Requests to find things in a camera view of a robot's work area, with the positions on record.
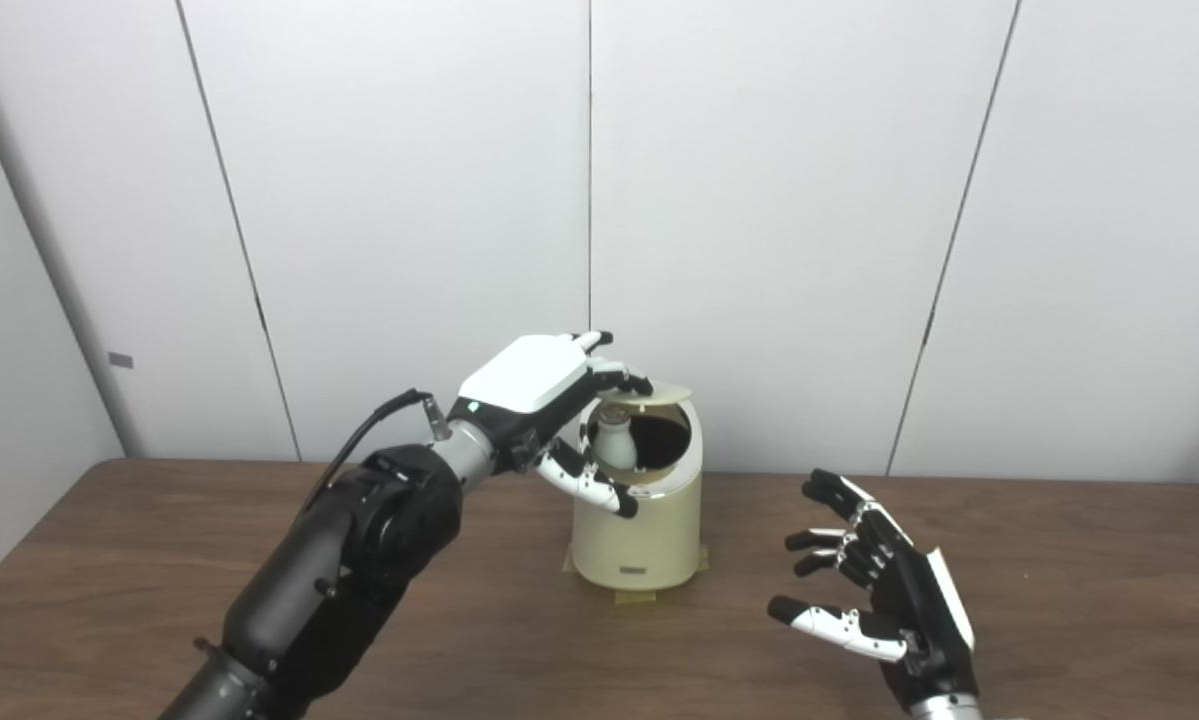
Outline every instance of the robotic hand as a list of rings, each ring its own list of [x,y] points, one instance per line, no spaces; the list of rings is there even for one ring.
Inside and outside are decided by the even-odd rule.
[[[778,595],[769,615],[845,651],[873,657],[903,710],[916,720],[982,720],[974,678],[974,629],[941,550],[922,555],[863,489],[813,470],[805,496],[851,530],[803,530],[787,538],[800,577],[835,568],[870,593],[874,612],[809,605]]]
[[[634,516],[627,486],[554,437],[596,393],[653,392],[637,370],[590,356],[609,341],[600,332],[522,337],[462,385],[447,416],[416,389],[378,407],[227,611],[221,645],[195,640],[207,660],[161,716],[305,716],[347,682],[408,583],[457,537],[463,497],[489,474],[535,468],[564,491]],[[337,474],[372,425],[415,404],[434,442],[382,448]]]

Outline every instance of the container lid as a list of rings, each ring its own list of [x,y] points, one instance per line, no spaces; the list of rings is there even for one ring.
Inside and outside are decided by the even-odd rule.
[[[679,405],[692,397],[692,391],[683,386],[653,381],[652,395],[635,395],[634,392],[602,392],[600,398],[604,403],[616,405]]]

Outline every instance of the robot finger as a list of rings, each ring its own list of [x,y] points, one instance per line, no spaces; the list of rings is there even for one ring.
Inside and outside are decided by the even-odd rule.
[[[604,357],[591,357],[588,365],[594,374],[595,391],[617,389],[621,392],[634,392],[637,395],[652,395],[653,383],[647,375],[639,369],[631,368],[619,359],[604,359]]]
[[[892,557],[897,547],[914,547],[910,536],[897,525],[897,521],[884,510],[879,503],[866,507],[856,519],[855,532],[879,553]]]
[[[591,506],[622,518],[634,518],[639,512],[639,501],[629,496],[629,488],[609,479],[598,465],[586,462],[580,452],[559,438],[536,456],[535,470],[553,486]]]
[[[836,515],[852,521],[856,512],[864,502],[874,502],[874,497],[861,488],[856,488],[843,474],[829,473],[826,470],[813,470],[806,480],[805,497],[829,506]]]
[[[843,543],[846,530],[808,528],[787,537],[787,550],[809,550],[809,547],[838,547]]]
[[[769,616],[815,639],[884,662],[897,662],[906,654],[906,642],[897,621],[886,615],[809,605],[777,595],[769,601]]]
[[[860,539],[854,539],[843,544],[840,564],[856,565],[864,573],[875,574],[882,569],[884,559],[879,559]]]
[[[851,580],[856,587],[868,592],[874,589],[874,580],[878,580],[874,570],[856,564],[856,562],[840,562],[838,570],[840,570],[843,577]]]
[[[584,350],[586,355],[590,355],[590,352],[594,351],[594,349],[598,347],[600,345],[609,345],[609,343],[611,343],[611,333],[604,331],[572,333],[571,335],[564,335],[564,337],[571,337],[572,341],[577,343],[577,345],[580,345],[582,350]]]
[[[796,577],[808,577],[808,575],[818,570],[837,568],[837,565],[838,550],[836,547],[823,547],[823,550],[814,550],[809,555],[801,557],[799,562],[795,562],[795,575]]]

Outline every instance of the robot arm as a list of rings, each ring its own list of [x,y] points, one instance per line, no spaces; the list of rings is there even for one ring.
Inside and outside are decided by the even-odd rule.
[[[640,373],[590,357],[608,341],[600,332],[523,337],[462,385],[447,416],[415,389],[379,407],[230,606],[219,646],[195,641],[207,660],[161,719],[305,716],[347,682],[408,583],[459,533],[463,497],[489,474],[537,468],[582,500],[634,516],[625,486],[554,441],[595,393],[651,392]],[[337,474],[376,420],[415,404],[433,442],[372,452]]]

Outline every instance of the wooden table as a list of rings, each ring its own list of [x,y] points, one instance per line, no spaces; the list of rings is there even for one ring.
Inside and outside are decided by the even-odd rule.
[[[200,665],[197,634],[293,519],[319,468],[106,462],[0,565],[0,716],[156,716]],[[324,719],[902,716],[868,660],[783,628],[773,593],[858,605],[797,580],[782,537],[833,525],[791,474],[711,474],[710,569],[656,603],[562,571],[571,500],[486,483],[462,538]],[[923,547],[945,547],[998,716],[1199,720],[1199,486],[860,478]]]

